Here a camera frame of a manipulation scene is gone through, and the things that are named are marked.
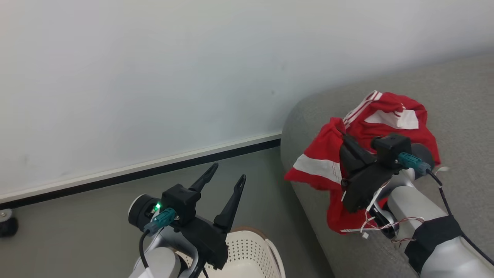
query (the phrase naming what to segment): black tape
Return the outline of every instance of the black tape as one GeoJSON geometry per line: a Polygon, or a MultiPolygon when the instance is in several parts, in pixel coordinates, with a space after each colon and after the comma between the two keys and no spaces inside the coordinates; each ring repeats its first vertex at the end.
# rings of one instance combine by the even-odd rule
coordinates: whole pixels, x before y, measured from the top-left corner
{"type": "Polygon", "coordinates": [[[424,222],[413,233],[415,241],[410,241],[405,248],[408,263],[420,274],[425,261],[434,252],[437,245],[462,234],[460,225],[454,219],[453,215],[424,222]]]}

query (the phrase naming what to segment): perforated basket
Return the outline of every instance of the perforated basket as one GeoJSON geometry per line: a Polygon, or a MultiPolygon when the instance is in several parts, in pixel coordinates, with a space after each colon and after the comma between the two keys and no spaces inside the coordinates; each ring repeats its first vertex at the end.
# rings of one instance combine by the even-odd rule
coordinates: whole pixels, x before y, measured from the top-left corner
{"type": "MultiPolygon", "coordinates": [[[[280,254],[269,239],[250,231],[232,232],[226,236],[228,261],[223,270],[206,264],[209,278],[286,278],[280,254]]],[[[192,259],[177,252],[190,267],[192,259]]]]}

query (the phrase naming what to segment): gray upholstery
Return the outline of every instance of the gray upholstery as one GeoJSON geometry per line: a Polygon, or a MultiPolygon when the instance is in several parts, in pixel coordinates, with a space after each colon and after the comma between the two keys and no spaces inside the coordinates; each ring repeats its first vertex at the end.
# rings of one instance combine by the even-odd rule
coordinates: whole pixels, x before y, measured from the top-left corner
{"type": "MultiPolygon", "coordinates": [[[[436,136],[445,195],[467,235],[494,257],[494,188],[492,185],[492,110],[494,55],[462,59],[411,72],[386,76],[302,100],[290,113],[281,141],[288,170],[330,117],[344,117],[373,90],[404,94],[424,104],[427,126],[436,136]]],[[[327,192],[293,183],[336,277],[415,277],[413,270],[379,232],[365,240],[358,234],[339,235],[326,224],[327,192]]],[[[444,207],[431,178],[416,187],[444,207]]]]}

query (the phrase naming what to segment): red cloth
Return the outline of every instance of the red cloth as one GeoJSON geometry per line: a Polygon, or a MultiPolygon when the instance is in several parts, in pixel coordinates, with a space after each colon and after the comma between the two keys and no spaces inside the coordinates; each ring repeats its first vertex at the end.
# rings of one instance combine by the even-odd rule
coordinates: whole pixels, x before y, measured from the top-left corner
{"type": "MultiPolygon", "coordinates": [[[[368,150],[372,150],[371,140],[375,136],[400,133],[410,137],[412,143],[425,145],[438,165],[441,161],[436,139],[427,129],[426,122],[427,111],[417,101],[404,95],[373,91],[344,119],[331,118],[297,159],[285,179],[308,183],[318,190],[329,190],[329,228],[338,233],[359,230],[365,221],[365,211],[350,214],[341,202],[343,191],[340,182],[346,173],[339,164],[343,140],[338,129],[352,135],[360,146],[368,150]]],[[[381,200],[379,204],[382,206],[385,201],[381,200]]]]}

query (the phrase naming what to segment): cable connector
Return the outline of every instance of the cable connector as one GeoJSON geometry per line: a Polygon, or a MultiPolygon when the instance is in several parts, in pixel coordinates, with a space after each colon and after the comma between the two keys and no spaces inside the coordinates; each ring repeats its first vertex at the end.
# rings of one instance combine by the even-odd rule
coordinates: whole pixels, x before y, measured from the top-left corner
{"type": "Polygon", "coordinates": [[[161,228],[170,225],[175,221],[176,212],[172,208],[166,208],[160,214],[152,219],[151,222],[144,226],[144,231],[149,231],[148,236],[153,236],[161,228]]]}
{"type": "Polygon", "coordinates": [[[427,170],[431,170],[431,166],[429,164],[406,152],[402,152],[398,155],[398,162],[406,168],[417,170],[417,172],[423,176],[427,174],[427,170]]]}

